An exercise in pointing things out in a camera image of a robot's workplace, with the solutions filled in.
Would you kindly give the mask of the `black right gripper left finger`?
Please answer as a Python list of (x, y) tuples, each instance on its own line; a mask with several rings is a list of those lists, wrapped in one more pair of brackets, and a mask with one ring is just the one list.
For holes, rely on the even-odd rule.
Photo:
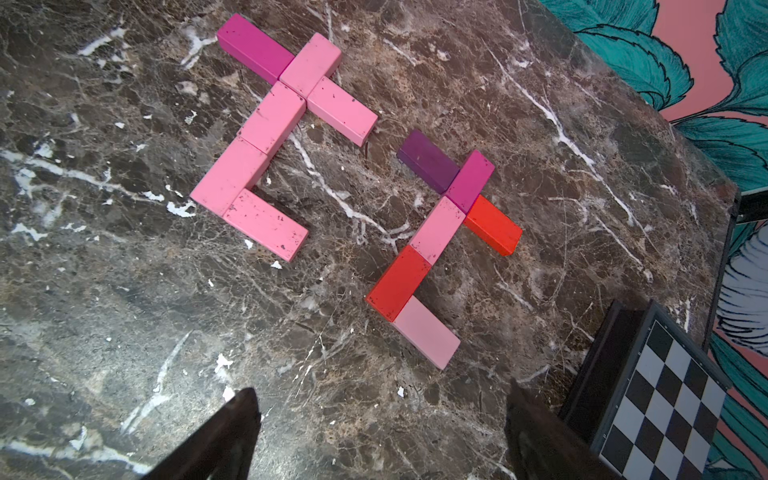
[(246, 480), (260, 430), (256, 391), (244, 388), (143, 478)]

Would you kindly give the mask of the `pink row block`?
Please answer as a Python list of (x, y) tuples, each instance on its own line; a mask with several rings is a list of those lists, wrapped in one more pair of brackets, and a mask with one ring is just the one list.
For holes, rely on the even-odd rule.
[(272, 159), (306, 111), (306, 100), (281, 81), (276, 82), (238, 135)]
[(308, 230), (248, 189), (243, 189), (224, 214), (224, 220), (253, 241), (290, 262)]
[(459, 338), (415, 296), (412, 296), (393, 322), (422, 355), (444, 370), (460, 345)]
[(224, 217), (243, 189), (252, 188), (269, 166), (271, 158), (237, 137), (233, 140), (190, 197), (219, 217)]

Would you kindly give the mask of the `purple block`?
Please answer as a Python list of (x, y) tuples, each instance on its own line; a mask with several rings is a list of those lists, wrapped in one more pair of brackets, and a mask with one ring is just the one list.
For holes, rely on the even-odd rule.
[(418, 129), (410, 132), (397, 157), (440, 195), (459, 172), (459, 166)]

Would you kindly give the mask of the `magenta block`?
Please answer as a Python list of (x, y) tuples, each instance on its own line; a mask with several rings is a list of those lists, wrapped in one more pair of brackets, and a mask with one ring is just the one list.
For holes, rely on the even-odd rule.
[(218, 31), (224, 51), (274, 85), (294, 55), (247, 19), (234, 14)]
[(494, 170), (495, 165), (481, 152), (472, 151), (445, 196), (464, 214), (468, 214)]

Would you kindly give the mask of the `red row block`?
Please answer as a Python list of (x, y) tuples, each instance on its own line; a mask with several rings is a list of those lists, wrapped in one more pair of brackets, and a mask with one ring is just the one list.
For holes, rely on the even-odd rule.
[(377, 281), (366, 301), (387, 321), (394, 322), (432, 265), (406, 245)]

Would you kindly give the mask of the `pink block top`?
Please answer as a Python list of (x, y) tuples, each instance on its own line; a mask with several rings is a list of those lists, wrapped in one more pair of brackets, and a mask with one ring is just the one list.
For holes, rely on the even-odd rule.
[(309, 110), (358, 147), (362, 147), (378, 116), (327, 77), (307, 97)]

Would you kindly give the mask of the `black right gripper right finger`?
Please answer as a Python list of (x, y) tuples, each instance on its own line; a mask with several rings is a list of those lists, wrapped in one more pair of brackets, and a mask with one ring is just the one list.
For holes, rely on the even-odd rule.
[(518, 479), (617, 479), (619, 476), (517, 381), (510, 382), (505, 435)]

